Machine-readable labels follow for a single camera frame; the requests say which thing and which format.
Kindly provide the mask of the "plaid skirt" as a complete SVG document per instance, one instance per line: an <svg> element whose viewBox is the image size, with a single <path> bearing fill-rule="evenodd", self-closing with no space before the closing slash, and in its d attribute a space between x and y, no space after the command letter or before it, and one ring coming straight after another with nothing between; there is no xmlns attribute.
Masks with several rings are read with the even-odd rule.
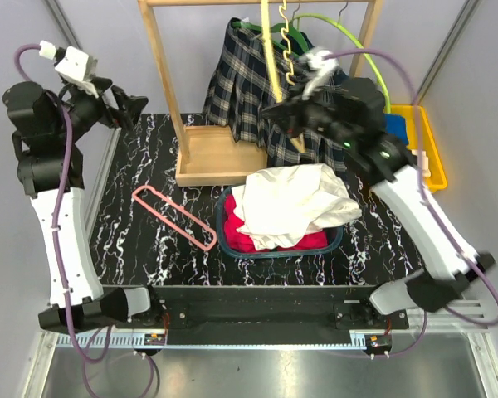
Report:
<svg viewBox="0 0 498 398"><path fill-rule="evenodd" d="M207 121L229 127L237 142L264 148L268 167L323 163L336 175L344 175L344 155L336 144L308 131L301 153L279 126L261 117L261 111L274 103L260 32L251 23L233 17L207 88L203 106Z"/></svg>

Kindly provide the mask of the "cream yellow hanger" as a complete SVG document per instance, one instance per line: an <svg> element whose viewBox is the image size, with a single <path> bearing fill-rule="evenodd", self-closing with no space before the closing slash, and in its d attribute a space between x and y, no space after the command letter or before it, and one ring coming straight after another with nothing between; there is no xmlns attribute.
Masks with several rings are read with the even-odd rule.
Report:
<svg viewBox="0 0 498 398"><path fill-rule="evenodd" d="M271 39L271 21L269 12L269 2L266 0L260 1L260 14L261 14L261 33L264 47L264 54L266 60L266 68L269 75L271 84L271 91L276 104L282 102L282 91L276 68L276 62L273 51L273 44Z"/></svg>

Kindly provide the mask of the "white pleated skirt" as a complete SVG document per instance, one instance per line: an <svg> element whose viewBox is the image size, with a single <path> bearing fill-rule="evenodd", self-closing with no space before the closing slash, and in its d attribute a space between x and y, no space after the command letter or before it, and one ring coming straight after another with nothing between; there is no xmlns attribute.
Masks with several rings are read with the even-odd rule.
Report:
<svg viewBox="0 0 498 398"><path fill-rule="evenodd" d="M242 207L242 232L290 238L343 226L361 216L359 204L333 169L323 163L272 167L249 175L232 195Z"/></svg>

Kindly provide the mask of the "red garment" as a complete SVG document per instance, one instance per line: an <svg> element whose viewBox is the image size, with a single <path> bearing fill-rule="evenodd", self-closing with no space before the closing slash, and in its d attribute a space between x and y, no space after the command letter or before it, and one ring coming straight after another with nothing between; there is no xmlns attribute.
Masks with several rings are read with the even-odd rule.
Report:
<svg viewBox="0 0 498 398"><path fill-rule="evenodd" d="M242 232L245 221L239 216L242 207L238 206L236 198L230 193L227 195L223 209L226 219L223 230L227 246L243 254L264 253L270 251L302 251L324 249L329 242L323 230L304 235L298 242L290 238L276 236L258 236L254 240L250 234Z"/></svg>

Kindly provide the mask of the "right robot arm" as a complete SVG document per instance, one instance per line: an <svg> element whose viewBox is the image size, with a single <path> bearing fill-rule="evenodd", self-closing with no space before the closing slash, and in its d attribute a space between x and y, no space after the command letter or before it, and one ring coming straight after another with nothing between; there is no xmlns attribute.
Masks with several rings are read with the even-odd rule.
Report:
<svg viewBox="0 0 498 398"><path fill-rule="evenodd" d="M390 314L408 308L434 313L457 299L495 265L457 232L436 203L411 152L386 129L385 98L371 80L352 78L323 101L317 89L290 97L261 113L289 137L313 132L344 151L346 167L398 218L422 256L424 266L406 278L379 285L360 308L368 328L380 328Z"/></svg>

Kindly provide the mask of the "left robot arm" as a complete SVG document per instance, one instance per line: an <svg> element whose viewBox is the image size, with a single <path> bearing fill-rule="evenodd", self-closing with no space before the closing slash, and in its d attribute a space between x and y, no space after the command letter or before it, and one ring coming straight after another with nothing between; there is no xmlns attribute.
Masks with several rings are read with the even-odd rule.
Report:
<svg viewBox="0 0 498 398"><path fill-rule="evenodd" d="M148 287L105 292L92 262L85 221L83 155L76 146L95 124L131 130L148 104L107 78L94 91L67 83L55 94L34 81L6 90L2 102L15 126L17 178L41 226L50 269L49 307L42 329L72 334L136 321L154 328L163 309Z"/></svg>

